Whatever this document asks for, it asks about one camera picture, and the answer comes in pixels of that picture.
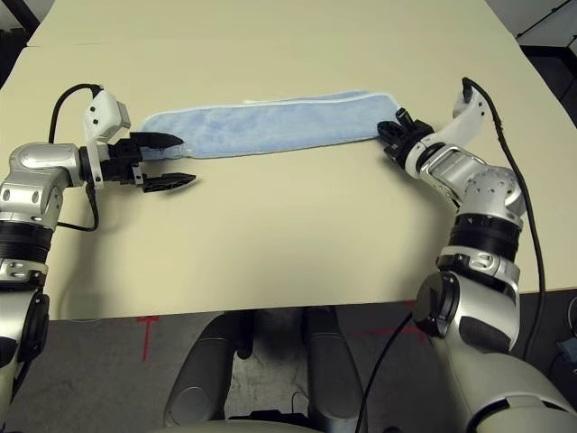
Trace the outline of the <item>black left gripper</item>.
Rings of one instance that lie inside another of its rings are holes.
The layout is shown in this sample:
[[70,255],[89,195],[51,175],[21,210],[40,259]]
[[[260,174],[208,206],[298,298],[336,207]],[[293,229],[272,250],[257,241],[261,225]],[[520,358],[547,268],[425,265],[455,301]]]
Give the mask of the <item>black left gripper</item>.
[[197,176],[186,173],[165,173],[158,177],[144,177],[140,163],[143,162],[142,147],[173,147],[183,141],[175,135],[156,132],[133,132],[130,137],[116,144],[97,146],[100,174],[97,179],[104,182],[131,184],[144,193],[178,189],[193,182]]

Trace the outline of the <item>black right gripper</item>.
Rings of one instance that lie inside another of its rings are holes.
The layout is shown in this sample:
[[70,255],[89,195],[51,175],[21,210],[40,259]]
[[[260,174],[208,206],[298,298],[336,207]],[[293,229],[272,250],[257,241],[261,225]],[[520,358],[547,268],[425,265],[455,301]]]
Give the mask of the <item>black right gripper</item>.
[[377,130],[387,156],[395,163],[405,163],[409,152],[434,129],[419,120],[413,121],[405,108],[400,108],[395,116],[397,122],[379,122]]

